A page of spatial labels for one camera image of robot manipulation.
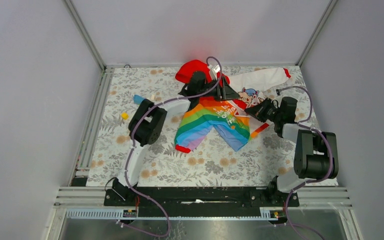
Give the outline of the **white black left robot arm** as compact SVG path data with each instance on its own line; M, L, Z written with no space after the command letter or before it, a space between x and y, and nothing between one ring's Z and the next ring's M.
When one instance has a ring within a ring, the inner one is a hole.
M204 72L196 71L177 97L161 103L147 98L142 100L128 125L132 147L127 160L118 176L110 179L113 186L104 189L107 200L116 198L124 206L134 202L135 192L132 188L139 181L145 156L150 146L160 137L166 117L187 112L191 102L198 101L201 97L229 101L239 99L240 95L229 86L222 74L215 75L208 82Z

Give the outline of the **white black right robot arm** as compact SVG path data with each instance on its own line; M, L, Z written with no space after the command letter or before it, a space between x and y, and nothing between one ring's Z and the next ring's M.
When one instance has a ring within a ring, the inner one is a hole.
M283 97L280 102L267 98L245 109L248 115L262 123L272 122L278 137L295 143L293 168L275 176L262 191L262 201L273 206L285 203L307 183L333 179L338 174L336 135L297 123L297 103L295 98L289 96Z

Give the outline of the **rainbow red white kids jacket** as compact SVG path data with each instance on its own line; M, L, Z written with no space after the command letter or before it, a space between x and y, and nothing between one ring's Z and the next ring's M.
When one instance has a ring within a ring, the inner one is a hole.
M224 75L224 78L239 98L227 101L217 101L211 96L192 98L174 137L176 150L190 153L215 129L237 152L271 125L258 121L245 110L262 103L265 92L286 83L291 75L288 69L276 67Z

